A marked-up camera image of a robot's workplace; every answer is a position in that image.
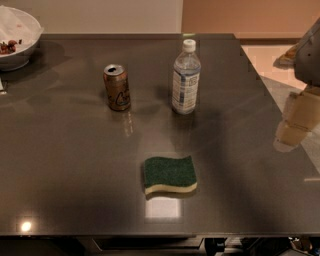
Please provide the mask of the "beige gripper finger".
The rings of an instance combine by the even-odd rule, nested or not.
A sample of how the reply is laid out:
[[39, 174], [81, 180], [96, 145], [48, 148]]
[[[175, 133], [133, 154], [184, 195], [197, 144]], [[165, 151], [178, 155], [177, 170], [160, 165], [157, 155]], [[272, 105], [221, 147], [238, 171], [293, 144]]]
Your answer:
[[280, 152], [295, 149], [320, 123], [320, 87], [308, 85], [300, 93], [291, 92], [286, 100], [274, 140]]

